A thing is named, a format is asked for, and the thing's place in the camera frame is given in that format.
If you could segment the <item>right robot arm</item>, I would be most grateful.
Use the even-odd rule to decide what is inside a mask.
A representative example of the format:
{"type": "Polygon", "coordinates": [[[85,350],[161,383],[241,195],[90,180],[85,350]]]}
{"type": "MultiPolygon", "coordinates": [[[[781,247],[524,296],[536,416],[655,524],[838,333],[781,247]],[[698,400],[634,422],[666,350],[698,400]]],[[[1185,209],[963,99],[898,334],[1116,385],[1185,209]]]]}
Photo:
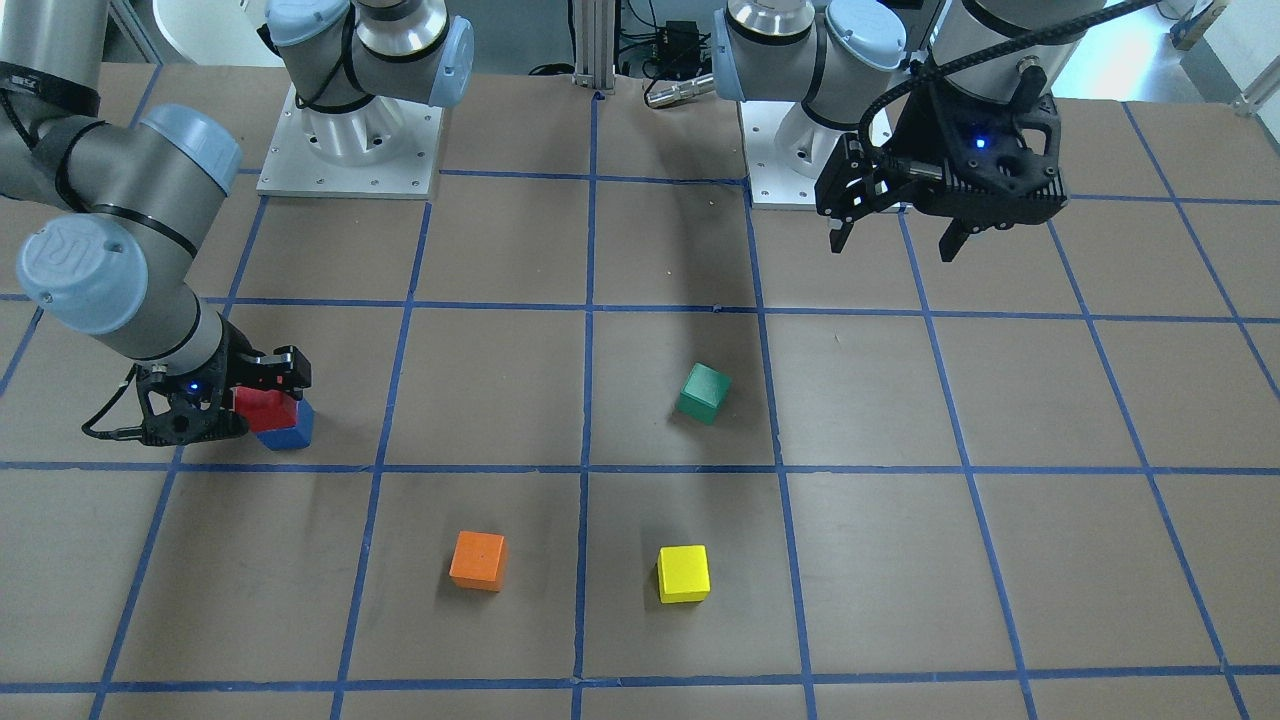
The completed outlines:
{"type": "MultiPolygon", "coordinates": [[[[104,1],[3,8],[3,195],[61,215],[23,243],[15,275],[65,327],[127,357],[136,427],[97,439],[186,446],[255,434],[310,445],[312,370],[269,354],[187,284],[230,195],[243,151],[211,117],[163,104],[133,127],[100,117],[104,1]]],[[[475,36],[442,1],[270,1],[262,38],[294,86],[294,109],[324,159],[371,161],[403,140],[398,101],[457,105],[475,36]]]]}

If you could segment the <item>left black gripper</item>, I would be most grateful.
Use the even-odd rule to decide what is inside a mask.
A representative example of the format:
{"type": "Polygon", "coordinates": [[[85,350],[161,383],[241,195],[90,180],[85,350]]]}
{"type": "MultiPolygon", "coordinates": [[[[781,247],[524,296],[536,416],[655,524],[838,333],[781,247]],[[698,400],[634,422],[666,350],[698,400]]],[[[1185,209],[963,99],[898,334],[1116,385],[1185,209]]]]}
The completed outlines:
{"type": "Polygon", "coordinates": [[[859,135],[835,142],[815,181],[831,252],[842,252],[854,223],[872,211],[870,191],[951,218],[938,242],[942,263],[986,225],[1044,223],[1069,202],[1060,140],[1043,67],[1016,73],[1010,102],[973,97],[946,79],[918,85],[877,158],[859,135]]]}

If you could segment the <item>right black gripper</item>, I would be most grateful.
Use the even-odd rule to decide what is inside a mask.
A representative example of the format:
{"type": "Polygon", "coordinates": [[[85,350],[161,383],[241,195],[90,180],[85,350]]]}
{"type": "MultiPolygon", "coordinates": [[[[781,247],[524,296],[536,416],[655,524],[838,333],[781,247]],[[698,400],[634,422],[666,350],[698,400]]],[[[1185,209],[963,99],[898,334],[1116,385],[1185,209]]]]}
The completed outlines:
{"type": "Polygon", "coordinates": [[[238,364],[238,386],[278,391],[302,400],[312,386],[312,364],[296,346],[274,354],[255,350],[234,325],[224,325],[214,355],[186,374],[160,372],[156,364],[134,368],[136,393],[142,410],[137,441],[146,446],[186,446],[234,439],[250,433],[250,421],[233,409],[229,389],[238,364]]]}

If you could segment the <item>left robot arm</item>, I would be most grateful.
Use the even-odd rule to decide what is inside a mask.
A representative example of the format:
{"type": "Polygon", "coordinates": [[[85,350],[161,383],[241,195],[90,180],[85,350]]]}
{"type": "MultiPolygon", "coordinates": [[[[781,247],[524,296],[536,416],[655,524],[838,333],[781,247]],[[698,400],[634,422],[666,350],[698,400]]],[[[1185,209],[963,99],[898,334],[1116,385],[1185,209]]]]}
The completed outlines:
{"type": "Polygon", "coordinates": [[[710,41],[716,90],[792,102],[838,133],[813,163],[833,252],[860,219],[905,204],[948,219],[948,263],[973,234],[1043,224],[1069,204],[1051,87],[1103,6],[946,1],[914,60],[884,3],[727,1],[710,41]]]}

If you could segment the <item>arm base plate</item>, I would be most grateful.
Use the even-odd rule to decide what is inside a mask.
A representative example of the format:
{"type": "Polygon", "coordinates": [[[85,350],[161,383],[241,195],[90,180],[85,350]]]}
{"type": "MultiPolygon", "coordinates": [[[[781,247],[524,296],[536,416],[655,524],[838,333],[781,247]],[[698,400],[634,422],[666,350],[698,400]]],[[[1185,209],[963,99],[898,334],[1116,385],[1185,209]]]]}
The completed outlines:
{"type": "Polygon", "coordinates": [[[296,105],[291,90],[268,145],[256,190],[296,199],[433,196],[444,110],[375,97],[347,114],[296,105]]]}
{"type": "Polygon", "coordinates": [[[814,122],[799,102],[739,105],[751,204],[813,211],[817,178],[845,133],[814,122]]]}

